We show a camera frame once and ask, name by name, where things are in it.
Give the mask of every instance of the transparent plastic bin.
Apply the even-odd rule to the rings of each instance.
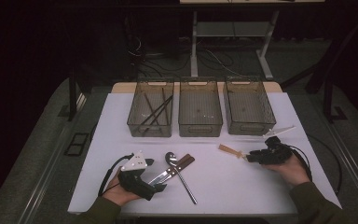
[[[263,135],[276,124],[260,77],[226,77],[224,96],[229,134]]]
[[[173,78],[138,78],[127,125],[133,137],[171,137]]]
[[[214,77],[182,77],[179,134],[182,137],[218,137],[223,119]]]

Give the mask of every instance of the white table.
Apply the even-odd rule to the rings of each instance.
[[[166,182],[167,188],[155,194],[151,201],[141,199],[126,204],[122,208],[122,216],[261,217],[295,214],[296,208],[288,195],[290,187],[278,174],[262,168],[258,163],[237,159],[218,149],[219,144],[244,152],[267,148],[264,143],[266,139],[260,136],[227,133],[223,95],[220,95],[220,101],[225,123],[220,137],[213,138],[179,136],[178,96],[176,91],[170,138],[131,137],[126,122],[133,93],[111,93],[107,96],[68,212],[87,211],[97,197],[103,177],[112,164],[124,155],[142,150],[146,158],[155,160],[142,175],[146,182],[168,168],[164,160],[166,152],[172,151],[178,158],[186,153],[192,155],[195,161],[182,174],[198,204],[191,202],[179,177],[174,177]],[[313,182],[324,197],[340,206],[288,95],[269,92],[268,98],[277,120],[275,128],[296,126],[294,130],[279,135],[279,138],[283,143],[299,147],[307,154]]]

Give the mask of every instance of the person's left hand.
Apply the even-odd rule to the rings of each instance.
[[[118,167],[115,177],[110,180],[109,184],[107,185],[107,191],[103,194],[103,197],[113,203],[116,203],[119,206],[123,206],[124,204],[140,199],[138,195],[124,190],[118,181],[118,174],[120,173],[120,167]]]

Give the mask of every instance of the metal tool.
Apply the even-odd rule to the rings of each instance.
[[[177,163],[177,169],[179,171],[183,171],[191,162],[193,162],[195,159],[194,157],[190,156],[190,154],[186,154],[182,159],[180,159]],[[172,166],[170,166],[168,169],[166,169],[164,172],[162,172],[160,175],[153,178],[149,185],[155,186],[157,184],[162,184],[165,181],[171,179],[173,176],[176,176],[177,172],[173,169]]]
[[[183,179],[182,175],[179,173],[179,171],[176,169],[177,166],[177,162],[178,160],[176,159],[175,154],[173,154],[173,152],[167,152],[167,154],[165,154],[165,161],[171,165],[173,167],[173,169],[176,171],[176,173],[179,175],[180,179],[182,180],[183,185],[186,188],[186,191],[188,193],[188,195],[191,198],[191,201],[193,201],[193,204],[197,204],[197,200],[194,197],[193,193],[191,192],[190,188],[188,187],[187,183],[185,182],[185,180]]]

